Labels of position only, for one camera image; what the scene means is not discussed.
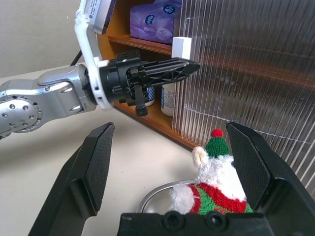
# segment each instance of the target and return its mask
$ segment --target knitted hat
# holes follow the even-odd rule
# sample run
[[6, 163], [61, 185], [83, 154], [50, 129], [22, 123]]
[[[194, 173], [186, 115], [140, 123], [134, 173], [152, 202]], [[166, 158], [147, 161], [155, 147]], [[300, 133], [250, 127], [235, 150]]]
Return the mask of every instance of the knitted hat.
[[217, 158], [219, 155], [229, 155], [230, 151], [222, 137], [223, 131], [220, 129], [211, 132], [211, 139], [205, 147], [209, 157]]

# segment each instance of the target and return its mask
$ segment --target stuffed toy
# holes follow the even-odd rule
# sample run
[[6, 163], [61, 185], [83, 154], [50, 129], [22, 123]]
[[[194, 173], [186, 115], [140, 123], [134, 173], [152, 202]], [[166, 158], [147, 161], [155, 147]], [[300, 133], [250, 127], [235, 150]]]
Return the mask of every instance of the stuffed toy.
[[175, 185], [171, 190], [171, 208], [180, 214], [210, 211], [225, 213], [251, 213], [241, 182], [233, 167], [233, 156], [223, 139], [223, 132], [215, 129], [203, 147], [192, 151], [198, 169], [197, 184]]

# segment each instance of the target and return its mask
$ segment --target red pompom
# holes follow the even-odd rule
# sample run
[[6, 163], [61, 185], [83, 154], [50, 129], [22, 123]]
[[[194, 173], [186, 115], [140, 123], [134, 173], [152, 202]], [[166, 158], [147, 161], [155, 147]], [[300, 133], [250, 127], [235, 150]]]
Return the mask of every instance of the red pompom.
[[223, 137], [223, 131], [220, 129], [214, 129], [211, 132], [211, 137]]

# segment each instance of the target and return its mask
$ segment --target tissue package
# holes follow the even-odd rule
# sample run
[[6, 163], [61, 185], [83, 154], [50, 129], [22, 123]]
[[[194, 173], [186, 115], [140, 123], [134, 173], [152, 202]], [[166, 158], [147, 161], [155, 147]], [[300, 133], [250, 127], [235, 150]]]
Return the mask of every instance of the tissue package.
[[156, 0], [130, 10], [130, 36], [148, 41], [172, 44], [177, 36], [182, 0]]

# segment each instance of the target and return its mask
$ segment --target wooden cabinet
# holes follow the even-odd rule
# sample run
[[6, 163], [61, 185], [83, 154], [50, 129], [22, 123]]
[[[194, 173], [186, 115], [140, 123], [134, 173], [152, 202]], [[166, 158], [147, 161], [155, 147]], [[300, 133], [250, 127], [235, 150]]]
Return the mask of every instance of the wooden cabinet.
[[[107, 33], [98, 37], [98, 44], [103, 59], [114, 59], [117, 53], [138, 49], [144, 61], [161, 61], [171, 58], [172, 46], [161, 43], [149, 42], [130, 37], [129, 16], [130, 8], [143, 3], [153, 3], [154, 0], [117, 0]], [[156, 99], [152, 106], [148, 107], [149, 114], [146, 117], [138, 117], [135, 108], [127, 104], [115, 103], [115, 108], [128, 114], [137, 121], [153, 128], [169, 138], [193, 148], [194, 144], [182, 139], [172, 130], [172, 118], [164, 115], [160, 109], [161, 89], [156, 88]]]

